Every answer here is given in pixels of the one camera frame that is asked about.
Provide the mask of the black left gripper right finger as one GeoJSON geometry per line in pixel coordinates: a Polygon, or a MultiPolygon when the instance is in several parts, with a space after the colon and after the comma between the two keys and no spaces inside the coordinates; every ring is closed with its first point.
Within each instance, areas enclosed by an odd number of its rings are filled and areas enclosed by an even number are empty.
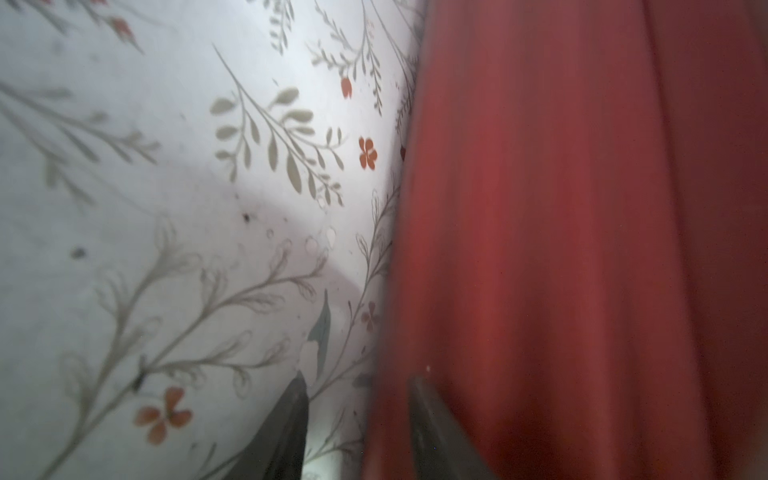
{"type": "Polygon", "coordinates": [[[408,381],[408,409],[411,450],[418,479],[497,479],[425,378],[412,377],[408,381]]]}

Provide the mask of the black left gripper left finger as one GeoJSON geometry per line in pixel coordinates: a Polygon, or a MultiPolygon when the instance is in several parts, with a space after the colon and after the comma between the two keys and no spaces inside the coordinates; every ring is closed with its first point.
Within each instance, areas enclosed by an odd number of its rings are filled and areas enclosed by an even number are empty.
{"type": "Polygon", "coordinates": [[[300,479],[309,422],[309,397],[298,372],[225,479],[300,479]]]}

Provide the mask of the red ribbed hard-shell suitcase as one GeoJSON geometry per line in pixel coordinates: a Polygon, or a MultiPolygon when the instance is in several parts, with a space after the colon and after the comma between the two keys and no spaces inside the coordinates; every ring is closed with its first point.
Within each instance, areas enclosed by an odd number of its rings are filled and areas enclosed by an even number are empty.
{"type": "Polygon", "coordinates": [[[767,475],[767,5],[432,1],[361,475],[767,475]]]}

